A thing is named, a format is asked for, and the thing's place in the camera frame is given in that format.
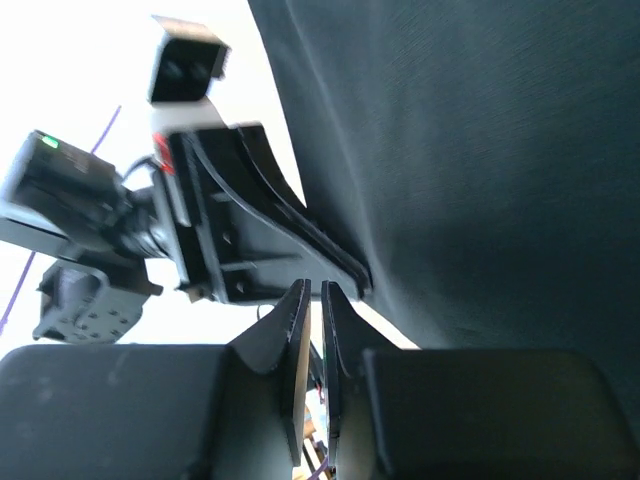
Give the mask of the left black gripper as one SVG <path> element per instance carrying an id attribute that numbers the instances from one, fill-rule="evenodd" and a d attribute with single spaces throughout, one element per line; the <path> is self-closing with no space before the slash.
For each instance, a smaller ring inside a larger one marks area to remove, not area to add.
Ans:
<path id="1" fill-rule="evenodd" d="M 224 304 L 274 304 L 307 279 L 352 299 L 371 292 L 368 267 L 341 247 L 287 183 L 260 124 L 156 133 L 181 286 Z"/>

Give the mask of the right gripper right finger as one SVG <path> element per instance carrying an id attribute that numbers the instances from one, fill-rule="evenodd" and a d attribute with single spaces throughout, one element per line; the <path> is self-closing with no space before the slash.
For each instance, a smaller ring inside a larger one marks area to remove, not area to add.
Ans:
<path id="1" fill-rule="evenodd" d="M 398 347 L 363 319 L 339 284 L 322 283 L 323 355 L 329 465 L 374 473 L 377 450 L 363 352 Z"/>

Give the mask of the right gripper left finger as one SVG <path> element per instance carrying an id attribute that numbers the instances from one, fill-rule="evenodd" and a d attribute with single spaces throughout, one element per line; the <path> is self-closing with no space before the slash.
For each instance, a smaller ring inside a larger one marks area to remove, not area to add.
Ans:
<path id="1" fill-rule="evenodd" d="M 230 346 L 254 373 L 276 376 L 276 405 L 291 460 L 302 456 L 310 356 L 311 282 L 294 281 L 266 316 Z"/>

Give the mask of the black t shirt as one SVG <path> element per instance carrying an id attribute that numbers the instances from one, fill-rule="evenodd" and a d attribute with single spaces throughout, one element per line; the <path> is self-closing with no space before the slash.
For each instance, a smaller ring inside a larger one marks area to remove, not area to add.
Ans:
<path id="1" fill-rule="evenodd" d="M 425 345 L 639 349 L 635 1 L 254 1 L 311 209 Z"/>

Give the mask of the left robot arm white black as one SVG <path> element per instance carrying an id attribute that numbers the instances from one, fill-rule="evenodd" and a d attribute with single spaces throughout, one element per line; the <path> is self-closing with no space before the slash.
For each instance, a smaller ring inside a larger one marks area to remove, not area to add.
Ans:
<path id="1" fill-rule="evenodd" d="M 4 241 L 51 256 L 39 285 L 35 339 L 109 344 L 161 294 L 146 261 L 171 260 L 192 301 L 274 304 L 299 279 L 371 291 L 368 267 L 317 222 L 284 179 L 258 124 L 155 139 L 149 187 L 115 167 L 31 132 L 1 190 Z"/>

